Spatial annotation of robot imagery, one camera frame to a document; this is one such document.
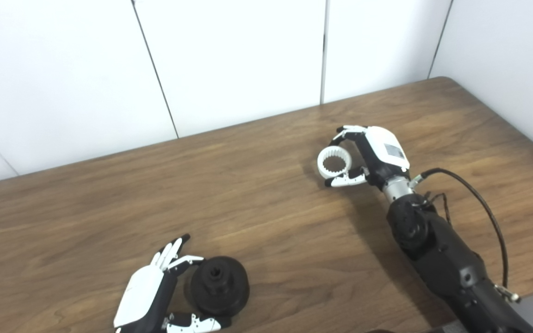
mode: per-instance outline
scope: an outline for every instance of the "white plastic casing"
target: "white plastic casing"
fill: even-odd
[[[402,146],[391,131],[383,127],[370,126],[367,127],[366,139],[382,162],[404,169],[410,168],[410,162],[406,159]]]
[[[140,320],[154,302],[157,289],[163,279],[163,272],[155,265],[139,268],[129,280],[123,299],[114,317],[114,327],[120,327]]]

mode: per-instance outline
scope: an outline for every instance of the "cable connector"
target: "cable connector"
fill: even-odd
[[[414,177],[411,181],[409,181],[409,187],[411,190],[414,190],[417,185],[419,185],[425,178],[422,175],[418,175]]]
[[[499,286],[498,284],[493,286],[497,292],[500,293],[509,303],[520,303],[522,301],[522,297],[520,297],[520,295],[510,291],[506,287]]]

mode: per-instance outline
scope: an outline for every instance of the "wooden table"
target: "wooden table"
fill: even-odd
[[[367,185],[323,187],[343,124],[393,131],[412,174],[444,167],[491,205],[510,287],[533,293],[533,143],[447,78],[0,181],[0,333],[107,333],[131,274],[165,242],[230,255],[251,293],[230,333],[421,331],[453,319],[419,282]],[[455,229],[501,280],[482,207],[445,176]],[[171,310],[189,310],[184,278]]]

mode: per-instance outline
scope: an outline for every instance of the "silver cylinder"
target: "silver cylinder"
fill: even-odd
[[[402,176],[396,176],[389,179],[387,185],[385,185],[381,191],[384,193],[385,198],[389,203],[394,202],[394,200],[401,196],[414,193],[413,189],[409,186],[409,180]]]

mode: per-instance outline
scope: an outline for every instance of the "wire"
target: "wire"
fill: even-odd
[[[446,194],[445,193],[436,194],[433,198],[431,198],[431,200],[429,200],[429,202],[433,203],[435,199],[441,196],[444,198],[444,211],[446,211],[446,221],[448,222],[448,225],[452,225],[451,218],[450,218],[450,209],[448,208],[448,197],[446,196]]]
[[[495,218],[495,215],[493,214],[493,211],[490,210],[489,205],[486,203],[486,201],[482,198],[480,193],[478,193],[477,190],[472,187],[467,181],[465,181],[462,177],[458,176],[456,173],[451,172],[450,170],[442,169],[442,168],[433,168],[429,169],[423,173],[421,173],[421,177],[423,179],[426,179],[430,175],[434,173],[445,173],[446,175],[449,175],[453,178],[455,178],[457,181],[461,182],[470,192],[472,192],[472,195],[478,199],[481,205],[483,205],[484,210],[489,215],[489,219],[491,223],[493,224],[493,227],[495,228],[495,232],[497,233],[497,239],[499,240],[499,245],[501,246],[501,259],[503,261],[503,287],[507,288],[507,282],[508,282],[508,276],[509,276],[509,259],[507,256],[507,248],[505,247],[505,239],[503,238],[503,234],[501,233],[501,228],[499,228],[499,223],[497,222],[497,218]],[[446,203],[446,196],[444,194],[444,207],[447,209],[447,203]]]

